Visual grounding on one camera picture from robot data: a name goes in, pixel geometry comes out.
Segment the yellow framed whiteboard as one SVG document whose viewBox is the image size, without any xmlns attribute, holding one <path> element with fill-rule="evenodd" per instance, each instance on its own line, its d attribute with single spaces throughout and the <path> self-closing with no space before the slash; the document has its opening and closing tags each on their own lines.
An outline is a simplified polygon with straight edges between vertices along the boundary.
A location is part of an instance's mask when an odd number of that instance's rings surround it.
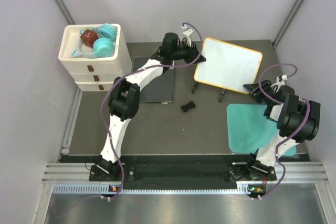
<svg viewBox="0 0 336 224">
<path fill-rule="evenodd" d="M 260 51 L 210 37 L 203 41 L 202 55 L 206 61 L 196 66 L 192 93 L 200 83 L 214 86 L 222 90 L 220 102 L 226 90 L 247 94 L 243 85 L 255 82 L 263 59 Z"/>
</svg>

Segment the yellow heart eraser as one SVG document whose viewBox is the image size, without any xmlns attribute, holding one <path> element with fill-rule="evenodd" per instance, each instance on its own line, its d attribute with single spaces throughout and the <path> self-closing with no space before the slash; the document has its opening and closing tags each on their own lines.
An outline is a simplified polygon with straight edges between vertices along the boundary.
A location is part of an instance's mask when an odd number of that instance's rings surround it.
<svg viewBox="0 0 336 224">
<path fill-rule="evenodd" d="M 193 101 L 190 101 L 187 104 L 181 106 L 181 111 L 183 113 L 187 113 L 188 111 L 190 111 L 194 108 L 196 108 L 196 104 Z"/>
</svg>

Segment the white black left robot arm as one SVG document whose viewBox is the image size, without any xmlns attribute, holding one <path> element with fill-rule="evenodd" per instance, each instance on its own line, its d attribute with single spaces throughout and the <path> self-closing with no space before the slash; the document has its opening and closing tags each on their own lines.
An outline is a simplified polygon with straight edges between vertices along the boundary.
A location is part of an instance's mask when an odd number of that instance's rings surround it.
<svg viewBox="0 0 336 224">
<path fill-rule="evenodd" d="M 185 28 L 183 39 L 175 33 L 166 33 L 161 46 L 138 70 L 115 79 L 108 101 L 110 123 L 104 122 L 107 138 L 96 166 L 107 180 L 123 174 L 120 152 L 122 141 L 131 119 L 140 105 L 140 92 L 151 81 L 176 68 L 174 62 L 185 61 L 187 66 L 206 61 L 191 39 L 195 28 Z"/>
</svg>

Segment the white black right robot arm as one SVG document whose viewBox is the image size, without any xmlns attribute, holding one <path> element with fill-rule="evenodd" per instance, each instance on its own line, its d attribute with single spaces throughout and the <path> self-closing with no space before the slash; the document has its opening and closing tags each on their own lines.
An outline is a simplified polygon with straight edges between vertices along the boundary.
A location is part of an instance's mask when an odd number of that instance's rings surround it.
<svg viewBox="0 0 336 224">
<path fill-rule="evenodd" d="M 267 79 L 260 84 L 244 84 L 243 87 L 257 103 L 267 106 L 264 116 L 276 122 L 278 130 L 267 145 L 250 154 L 245 174 L 252 180 L 260 177 L 273 179 L 277 159 L 290 148 L 311 141 L 317 135 L 321 104 L 300 99 L 295 90 L 280 78 L 274 84 Z"/>
</svg>

